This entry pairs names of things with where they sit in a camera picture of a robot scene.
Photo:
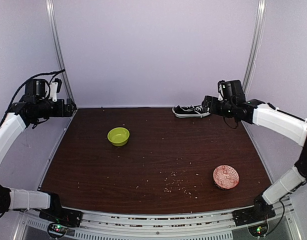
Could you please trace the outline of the black white canvas sneaker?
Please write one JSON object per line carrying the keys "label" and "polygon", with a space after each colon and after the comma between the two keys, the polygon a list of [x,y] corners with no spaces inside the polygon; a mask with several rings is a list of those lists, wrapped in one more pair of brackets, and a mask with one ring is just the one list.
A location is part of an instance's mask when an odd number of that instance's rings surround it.
{"label": "black white canvas sneaker", "polygon": [[204,118],[211,114],[209,109],[202,105],[178,105],[172,108],[172,112],[177,118]]}

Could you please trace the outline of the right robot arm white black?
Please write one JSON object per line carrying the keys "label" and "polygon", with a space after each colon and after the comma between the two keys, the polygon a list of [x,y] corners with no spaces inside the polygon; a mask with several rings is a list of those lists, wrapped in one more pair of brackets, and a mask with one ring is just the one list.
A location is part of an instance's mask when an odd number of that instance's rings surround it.
{"label": "right robot arm white black", "polygon": [[250,217],[260,221],[272,209],[272,205],[307,182],[307,119],[281,111],[270,103],[241,97],[219,100],[206,96],[202,107],[211,114],[233,118],[236,123],[246,122],[279,133],[301,146],[302,151],[295,164],[275,183],[254,199]]}

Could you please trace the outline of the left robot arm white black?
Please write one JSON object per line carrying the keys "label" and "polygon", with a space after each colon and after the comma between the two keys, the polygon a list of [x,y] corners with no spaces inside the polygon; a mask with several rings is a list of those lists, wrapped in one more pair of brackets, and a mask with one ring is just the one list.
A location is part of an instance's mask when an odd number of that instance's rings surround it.
{"label": "left robot arm white black", "polygon": [[[77,110],[72,99],[41,99],[37,102],[12,103],[0,125],[0,166],[14,141],[29,125],[33,128],[50,118],[72,117]],[[2,186],[0,184],[0,218],[8,211],[37,210],[45,212],[54,222],[65,216],[60,197],[56,193],[32,191]]]}

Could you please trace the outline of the green plastic bowl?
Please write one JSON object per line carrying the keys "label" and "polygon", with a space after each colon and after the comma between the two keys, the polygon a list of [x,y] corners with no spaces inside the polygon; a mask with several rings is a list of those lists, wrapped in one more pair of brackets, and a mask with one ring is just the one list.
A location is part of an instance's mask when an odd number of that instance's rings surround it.
{"label": "green plastic bowl", "polygon": [[130,138],[130,132],[124,127],[115,127],[107,134],[108,141],[115,147],[126,145]]}

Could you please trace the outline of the red white patterned bowl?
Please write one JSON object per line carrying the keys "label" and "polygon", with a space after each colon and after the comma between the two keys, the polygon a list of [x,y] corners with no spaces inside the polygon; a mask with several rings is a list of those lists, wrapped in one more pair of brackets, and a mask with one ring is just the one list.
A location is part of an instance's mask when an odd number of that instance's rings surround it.
{"label": "red white patterned bowl", "polygon": [[213,182],[221,190],[235,188],[240,182],[240,176],[230,165],[219,165],[213,170]]}

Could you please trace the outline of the right aluminium frame post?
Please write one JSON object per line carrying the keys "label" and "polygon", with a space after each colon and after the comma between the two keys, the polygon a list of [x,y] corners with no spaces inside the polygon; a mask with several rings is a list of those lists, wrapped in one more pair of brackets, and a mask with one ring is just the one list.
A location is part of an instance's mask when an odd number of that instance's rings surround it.
{"label": "right aluminium frame post", "polygon": [[246,96],[250,91],[254,72],[256,69],[256,58],[261,46],[266,8],[267,8],[267,0],[259,0],[256,11],[255,25],[254,25],[249,57],[242,83],[242,89]]}

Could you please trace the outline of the aluminium frame post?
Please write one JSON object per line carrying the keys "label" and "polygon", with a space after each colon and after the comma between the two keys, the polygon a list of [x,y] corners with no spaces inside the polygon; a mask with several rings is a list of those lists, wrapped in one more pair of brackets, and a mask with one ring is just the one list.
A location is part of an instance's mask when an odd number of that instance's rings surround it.
{"label": "aluminium frame post", "polygon": [[[57,21],[56,21],[56,14],[55,14],[55,5],[53,0],[46,0],[46,11],[47,11],[47,16],[49,20],[49,25],[51,29],[51,35],[53,39],[53,44],[54,44],[54,49],[55,49],[55,54],[56,54],[56,59],[57,59],[57,64],[60,68],[60,70],[66,70],[65,67],[65,62],[63,58],[63,53],[61,49],[61,43],[60,43],[60,38],[59,38],[59,33],[58,33],[58,28],[57,28]],[[66,71],[62,73],[62,78],[63,78],[63,84],[65,88],[65,93],[68,98],[73,100],[73,102],[76,104],[74,94],[70,85],[70,81],[68,78],[68,74]]]}
{"label": "aluminium frame post", "polygon": [[249,57],[242,83],[242,89],[246,96],[250,91],[254,72],[256,69],[256,58],[261,46],[266,8],[267,8],[267,0],[259,0],[256,11],[255,25],[254,25]]}

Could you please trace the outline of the left aluminium frame post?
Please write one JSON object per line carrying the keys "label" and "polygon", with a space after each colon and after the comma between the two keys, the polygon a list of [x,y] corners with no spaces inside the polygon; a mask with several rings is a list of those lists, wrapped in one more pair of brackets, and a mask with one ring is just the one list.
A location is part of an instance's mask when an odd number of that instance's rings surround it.
{"label": "left aluminium frame post", "polygon": [[[65,62],[63,58],[63,53],[61,49],[61,43],[60,43],[60,38],[59,38],[59,33],[58,33],[58,28],[57,28],[57,21],[56,21],[56,14],[55,14],[55,5],[53,0],[46,0],[46,11],[47,11],[47,16],[49,20],[49,25],[51,29],[51,35],[53,39],[53,44],[54,44],[54,49],[55,49],[55,54],[56,54],[56,59],[57,59],[57,64],[60,68],[60,70],[66,70],[65,67]],[[73,100],[73,102],[76,104],[74,94],[70,85],[70,81],[68,78],[68,74],[66,71],[62,73],[62,78],[63,78],[63,84],[65,88],[65,93],[68,98]]]}

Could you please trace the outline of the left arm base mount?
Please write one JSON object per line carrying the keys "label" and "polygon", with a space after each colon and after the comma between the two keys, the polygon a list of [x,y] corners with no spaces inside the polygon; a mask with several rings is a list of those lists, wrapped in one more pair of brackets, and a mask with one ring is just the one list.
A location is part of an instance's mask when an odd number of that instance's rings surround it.
{"label": "left arm base mount", "polygon": [[52,239],[60,239],[70,228],[79,227],[83,217],[81,211],[69,208],[62,208],[59,213],[47,209],[41,209],[38,212],[41,219],[50,222],[46,232]]}

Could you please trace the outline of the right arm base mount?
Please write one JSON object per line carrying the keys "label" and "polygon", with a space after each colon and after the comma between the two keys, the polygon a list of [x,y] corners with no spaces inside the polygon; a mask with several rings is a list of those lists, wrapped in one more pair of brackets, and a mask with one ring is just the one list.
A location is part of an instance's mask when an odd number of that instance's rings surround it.
{"label": "right arm base mount", "polygon": [[253,206],[234,210],[232,216],[236,227],[247,226],[251,236],[261,238],[269,233],[268,220],[274,218],[276,213],[274,210],[257,213]]}

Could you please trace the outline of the aluminium front rail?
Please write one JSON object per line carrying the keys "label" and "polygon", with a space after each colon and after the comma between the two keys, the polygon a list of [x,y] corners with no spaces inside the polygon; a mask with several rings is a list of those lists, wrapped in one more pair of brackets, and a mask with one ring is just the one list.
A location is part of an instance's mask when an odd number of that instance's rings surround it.
{"label": "aluminium front rail", "polygon": [[268,224],[266,240],[302,240],[290,199],[273,207],[268,220],[236,225],[233,209],[183,214],[118,214],[82,211],[79,227],[66,229],[62,240],[256,240],[258,226]]}

